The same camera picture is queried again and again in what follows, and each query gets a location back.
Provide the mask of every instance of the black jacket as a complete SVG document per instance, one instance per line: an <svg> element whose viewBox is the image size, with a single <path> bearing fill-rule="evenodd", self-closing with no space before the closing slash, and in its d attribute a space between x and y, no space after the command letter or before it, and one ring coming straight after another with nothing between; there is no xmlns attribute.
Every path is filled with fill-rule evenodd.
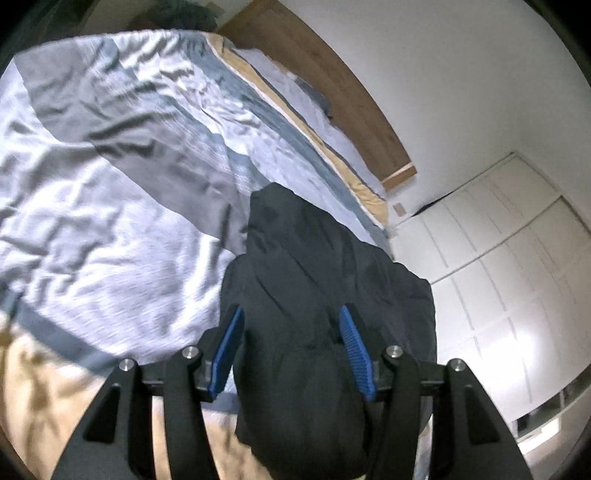
<svg viewBox="0 0 591 480"><path fill-rule="evenodd" d="M234 363L239 440L276 477L361 476L380 406L355 387L338 310L355 303L388 343L435 361L429 283L270 184L251 197L246 254L228 267L221 295L222 311L239 303L246 318Z"/></svg>

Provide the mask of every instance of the metal screw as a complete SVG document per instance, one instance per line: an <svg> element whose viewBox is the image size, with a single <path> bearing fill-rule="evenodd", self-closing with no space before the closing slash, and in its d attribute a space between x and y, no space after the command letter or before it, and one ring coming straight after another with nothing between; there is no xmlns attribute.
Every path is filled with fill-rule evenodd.
<svg viewBox="0 0 591 480"><path fill-rule="evenodd" d="M185 357L187 360L191 360L192 358L195 358L197 355L199 354L199 348L197 348L196 346L188 346L183 348L183 357Z"/></svg>
<svg viewBox="0 0 591 480"><path fill-rule="evenodd" d="M466 369L464 360L460 360L459 358L454 358L450 364L456 372L461 372Z"/></svg>
<svg viewBox="0 0 591 480"><path fill-rule="evenodd" d="M404 350L402 350L402 347L399 345L390 345L386 348L386 354L392 358L400 358L403 353Z"/></svg>
<svg viewBox="0 0 591 480"><path fill-rule="evenodd" d="M131 358L126 358L119 362L119 368L124 372L129 372L133 367L135 367L135 362Z"/></svg>

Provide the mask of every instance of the bed sheet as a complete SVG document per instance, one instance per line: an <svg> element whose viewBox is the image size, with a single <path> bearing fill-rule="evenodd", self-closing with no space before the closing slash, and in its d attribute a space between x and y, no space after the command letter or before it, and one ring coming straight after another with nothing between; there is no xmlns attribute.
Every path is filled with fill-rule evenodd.
<svg viewBox="0 0 591 480"><path fill-rule="evenodd" d="M299 78L296 74L273 61L256 48L237 49L236 53L256 68L257 72L318 133L322 141L347 162L347 166L359 176L368 188L380 198L386 198L384 187L374 174L369 171L353 142L339 128L332 125L322 106L298 84Z"/></svg>
<svg viewBox="0 0 591 480"><path fill-rule="evenodd" d="M119 358L195 343L277 182L388 251L385 201L231 44L144 31L17 55L0 79L0 424L51 473ZM207 406L222 478L264 478L233 436L230 376ZM169 478L154 407L159 478Z"/></svg>

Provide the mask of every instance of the wooden bed frame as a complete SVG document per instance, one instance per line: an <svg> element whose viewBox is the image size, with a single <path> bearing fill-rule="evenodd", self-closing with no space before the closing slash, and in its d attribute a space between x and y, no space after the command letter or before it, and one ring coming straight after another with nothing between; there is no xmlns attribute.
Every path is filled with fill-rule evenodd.
<svg viewBox="0 0 591 480"><path fill-rule="evenodd" d="M353 72L308 25L277 0L254 0L221 27L238 48L258 48L313 85L332 123L355 144L386 190L417 170L388 120Z"/></svg>

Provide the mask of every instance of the white wall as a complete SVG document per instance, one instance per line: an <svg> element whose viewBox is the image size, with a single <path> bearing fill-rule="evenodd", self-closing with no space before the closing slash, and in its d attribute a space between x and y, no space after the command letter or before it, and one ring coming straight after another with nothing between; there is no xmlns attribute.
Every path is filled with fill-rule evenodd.
<svg viewBox="0 0 591 480"><path fill-rule="evenodd" d="M404 144L418 174L394 193L409 213L514 147L505 69L441 2L282 2L347 63Z"/></svg>
<svg viewBox="0 0 591 480"><path fill-rule="evenodd" d="M510 79L519 150L591 225L591 87L558 35L522 0L447 0Z"/></svg>

